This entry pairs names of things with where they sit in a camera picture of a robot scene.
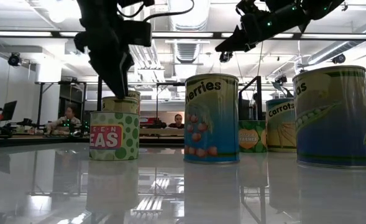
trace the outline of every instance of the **can label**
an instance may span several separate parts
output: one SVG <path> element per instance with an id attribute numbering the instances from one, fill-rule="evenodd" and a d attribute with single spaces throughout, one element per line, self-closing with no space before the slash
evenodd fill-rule
<path id="1" fill-rule="evenodd" d="M 116 97 L 103 98 L 103 111 L 139 113 L 139 102 L 135 98 L 118 100 Z"/>
<path id="2" fill-rule="evenodd" d="M 239 150 L 266 152 L 265 121 L 239 121 Z"/>
<path id="3" fill-rule="evenodd" d="M 296 152 L 295 104 L 292 98 L 270 100 L 267 106 L 267 149 Z"/>
<path id="4" fill-rule="evenodd" d="M 238 81 L 228 76 L 199 75 L 186 81 L 186 160 L 239 160 L 237 91 Z"/>
<path id="5" fill-rule="evenodd" d="M 298 160 L 366 166 L 365 70 L 310 71 L 293 79 Z"/>
<path id="6" fill-rule="evenodd" d="M 136 159 L 139 154 L 139 115 L 93 112 L 90 121 L 90 159 Z"/>

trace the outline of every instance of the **air duct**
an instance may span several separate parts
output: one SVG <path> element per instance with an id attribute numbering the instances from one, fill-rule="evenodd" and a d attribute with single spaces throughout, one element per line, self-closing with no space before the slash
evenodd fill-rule
<path id="1" fill-rule="evenodd" d="M 363 33 L 366 34 L 366 25 L 358 28 L 355 33 Z M 325 49 L 320 50 L 318 53 L 315 53 L 308 59 L 308 64 L 304 66 L 316 65 L 321 62 L 325 62 L 326 60 L 332 59 L 341 53 L 350 50 L 360 44 L 364 43 L 364 41 L 338 41 Z"/>
<path id="2" fill-rule="evenodd" d="M 189 7 L 188 0 L 168 0 L 169 11 L 181 11 Z M 173 31 L 204 31 L 209 18 L 210 0 L 194 0 L 195 6 L 189 13 L 171 16 L 170 25 Z M 175 53 L 175 63 L 193 63 L 197 60 L 201 51 L 201 44 L 179 44 L 173 46 Z M 177 77 L 187 77 L 195 75 L 196 65 L 190 68 L 190 74 L 181 74 L 182 69 L 175 69 Z"/>

